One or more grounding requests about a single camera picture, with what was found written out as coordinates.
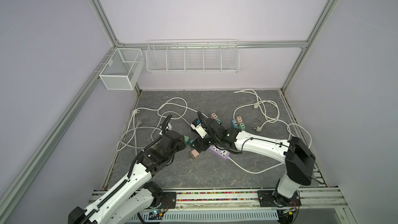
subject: table surface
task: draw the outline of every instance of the table surface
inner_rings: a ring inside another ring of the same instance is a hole
[[[291,123],[279,91],[263,90],[257,91],[257,94],[262,100],[274,101],[279,107],[279,119],[286,123]],[[233,113],[237,107],[256,102],[256,97],[252,94],[233,93],[233,91],[143,91],[137,107],[158,109],[167,100],[174,97],[185,99],[188,107],[199,110],[207,116],[215,112],[225,128],[231,126]],[[181,99],[174,99],[171,102],[185,105]],[[276,107],[270,103],[265,103],[265,105],[266,115],[276,117]],[[167,105],[160,110],[160,114],[166,111],[174,111],[181,115],[184,110],[185,108],[182,107]],[[256,132],[254,127],[260,126],[266,121],[259,108],[255,109],[252,106],[243,107],[236,111],[236,116],[242,117],[247,132],[276,139],[287,139],[289,137],[286,125],[279,121],[276,123],[266,123],[261,132]],[[191,123],[197,118],[197,114],[188,109],[184,117]],[[142,127],[154,127],[160,119],[156,111],[144,109],[140,110],[135,118],[136,122],[142,120]],[[171,120],[170,123],[174,131],[189,136],[190,140],[199,137],[191,131],[190,126],[182,119]],[[150,137],[152,131],[153,129],[149,128],[137,130],[137,145],[139,147],[146,146],[152,141]],[[132,133],[130,132],[127,135],[126,141],[130,139]],[[130,144],[134,145],[134,139],[132,139]],[[209,150],[201,152],[199,157],[192,160],[189,156],[191,150],[192,148],[187,146],[185,150],[177,152],[174,162],[152,177],[152,181],[163,189],[273,188],[276,186],[279,178],[286,172],[285,165],[281,165],[261,174],[250,174],[241,170],[230,160],[222,160]],[[125,176],[134,157],[134,148],[125,147],[120,152],[108,188],[112,187]],[[240,166],[252,172],[258,172],[279,163],[272,158],[252,152],[243,152],[240,155],[231,154],[231,158]],[[318,183],[313,181],[310,187],[318,187]]]

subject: wire shelf rack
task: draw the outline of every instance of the wire shelf rack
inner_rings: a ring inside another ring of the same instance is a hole
[[[148,45],[147,70],[151,73],[238,72],[238,42]]]
[[[141,49],[117,48],[99,74],[107,89],[134,90],[144,67]]]

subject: purple power strip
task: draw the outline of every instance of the purple power strip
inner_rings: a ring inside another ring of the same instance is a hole
[[[230,152],[226,150],[217,149],[215,146],[209,147],[209,149],[214,152],[217,156],[221,157],[224,161],[226,161],[229,157]]]

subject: white wall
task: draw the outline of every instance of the white wall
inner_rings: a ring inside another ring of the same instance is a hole
[[[0,0],[0,197],[110,48],[87,0]],[[134,101],[100,84],[9,223],[66,223],[99,189]]]
[[[237,73],[149,73],[145,66],[138,84],[143,90],[281,88],[300,50],[296,47],[240,49]]]
[[[341,0],[287,96],[358,224],[396,223],[397,0]]]
[[[101,0],[120,42],[306,40],[326,0]]]

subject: black mounting plate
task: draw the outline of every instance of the black mounting plate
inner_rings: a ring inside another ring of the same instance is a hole
[[[167,205],[169,206],[169,209],[171,208],[176,208],[176,202],[177,202],[177,193],[176,192],[163,192],[162,193],[162,205],[159,208],[167,208]]]
[[[258,201],[260,201],[260,207],[279,207],[279,205],[275,202],[275,197],[272,195],[274,190],[258,190]],[[296,207],[301,206],[301,201],[297,192],[293,194],[293,197],[286,201],[284,207],[294,207],[294,203]]]

